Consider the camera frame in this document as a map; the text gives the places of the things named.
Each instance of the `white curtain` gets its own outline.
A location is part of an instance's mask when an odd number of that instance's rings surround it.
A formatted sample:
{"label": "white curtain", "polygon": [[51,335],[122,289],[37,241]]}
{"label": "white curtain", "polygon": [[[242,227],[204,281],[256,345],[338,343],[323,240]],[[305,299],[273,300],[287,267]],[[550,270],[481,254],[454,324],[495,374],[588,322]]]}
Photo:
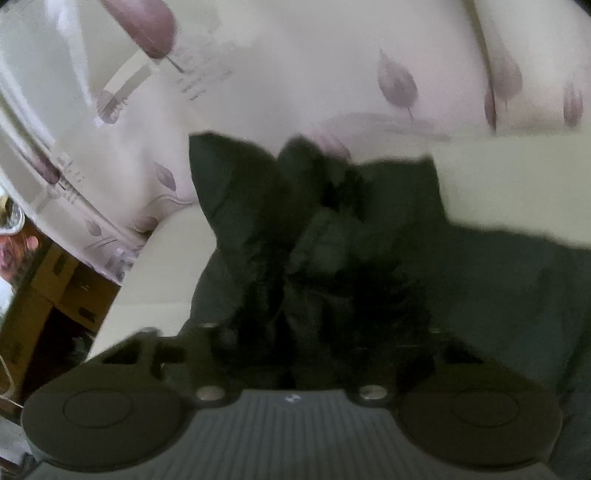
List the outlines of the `white curtain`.
{"label": "white curtain", "polygon": [[191,132],[273,153],[306,134],[355,161],[491,135],[498,92],[470,4],[11,0],[0,183],[44,233],[121,281],[146,232],[197,201]]}
{"label": "white curtain", "polygon": [[497,131],[591,126],[591,18],[572,0],[475,0]]}

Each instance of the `printed leaf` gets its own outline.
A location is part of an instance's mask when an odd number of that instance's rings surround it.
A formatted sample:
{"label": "printed leaf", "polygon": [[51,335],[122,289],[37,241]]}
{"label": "printed leaf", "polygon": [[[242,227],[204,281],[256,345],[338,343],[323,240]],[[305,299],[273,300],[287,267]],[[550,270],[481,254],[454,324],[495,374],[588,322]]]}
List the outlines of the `printed leaf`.
{"label": "printed leaf", "polygon": [[507,101],[518,95],[523,88],[523,78],[517,61],[503,46],[501,54],[493,57],[492,87],[500,99]]}
{"label": "printed leaf", "polygon": [[380,50],[378,84],[384,98],[399,108],[410,109],[418,98],[417,84],[411,73],[402,65],[389,59]]}
{"label": "printed leaf", "polygon": [[572,82],[568,82],[564,87],[563,113],[564,123],[570,128],[578,126],[583,118],[583,95]]}
{"label": "printed leaf", "polygon": [[106,124],[114,124],[119,118],[120,104],[115,96],[103,90],[96,100],[96,111],[99,118]]}
{"label": "printed leaf", "polygon": [[496,130],[496,109],[495,109],[495,96],[492,90],[488,90],[484,96],[484,113],[486,120],[493,130]]}
{"label": "printed leaf", "polygon": [[158,226],[158,220],[152,216],[136,218],[134,220],[134,226],[139,232],[151,232]]}
{"label": "printed leaf", "polygon": [[88,228],[88,233],[90,233],[92,236],[102,236],[103,235],[103,230],[100,229],[100,226],[93,222],[92,220],[87,220],[86,221],[86,228]]}
{"label": "printed leaf", "polygon": [[173,173],[166,167],[160,165],[160,163],[154,162],[154,168],[156,169],[156,178],[158,181],[166,188],[176,192],[177,183],[174,181]]}
{"label": "printed leaf", "polygon": [[55,185],[60,181],[61,172],[53,163],[51,163],[43,150],[37,146],[33,146],[33,150],[33,155],[25,157],[29,165],[33,167],[49,185]]}
{"label": "printed leaf", "polygon": [[163,59],[174,46],[176,20],[163,0],[100,0],[138,46]]}

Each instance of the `wooden cabinet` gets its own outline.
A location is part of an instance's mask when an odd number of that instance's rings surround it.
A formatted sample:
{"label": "wooden cabinet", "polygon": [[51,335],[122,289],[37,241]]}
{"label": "wooden cabinet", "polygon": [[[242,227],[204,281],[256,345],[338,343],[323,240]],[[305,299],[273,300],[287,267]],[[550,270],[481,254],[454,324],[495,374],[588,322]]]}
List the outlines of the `wooden cabinet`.
{"label": "wooden cabinet", "polygon": [[[18,287],[0,330],[0,355],[17,386],[12,396],[15,401],[25,400],[21,389],[52,311],[59,310],[94,334],[119,290],[57,244],[45,248],[32,269],[28,279]],[[0,393],[9,387],[9,379],[0,368]],[[1,398],[0,408],[9,413],[18,409]]]}

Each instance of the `logo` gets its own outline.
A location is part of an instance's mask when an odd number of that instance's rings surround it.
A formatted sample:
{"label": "logo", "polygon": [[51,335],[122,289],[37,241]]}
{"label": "logo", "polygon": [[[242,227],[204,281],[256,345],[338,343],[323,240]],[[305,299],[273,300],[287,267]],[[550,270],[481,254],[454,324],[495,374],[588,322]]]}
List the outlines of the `logo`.
{"label": "logo", "polygon": [[291,395],[287,395],[285,397],[285,401],[287,403],[298,403],[301,401],[301,397],[298,394],[292,393]]}

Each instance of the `sheer curtain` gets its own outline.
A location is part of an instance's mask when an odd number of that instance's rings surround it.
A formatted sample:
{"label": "sheer curtain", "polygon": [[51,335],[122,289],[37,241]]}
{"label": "sheer curtain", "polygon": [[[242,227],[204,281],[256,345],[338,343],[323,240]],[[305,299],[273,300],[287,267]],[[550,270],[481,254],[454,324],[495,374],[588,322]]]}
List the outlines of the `sheer curtain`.
{"label": "sheer curtain", "polygon": [[580,128],[589,38],[572,0],[11,0],[0,183],[121,281],[147,233],[197,201],[190,132],[273,153],[306,134],[363,161]]}

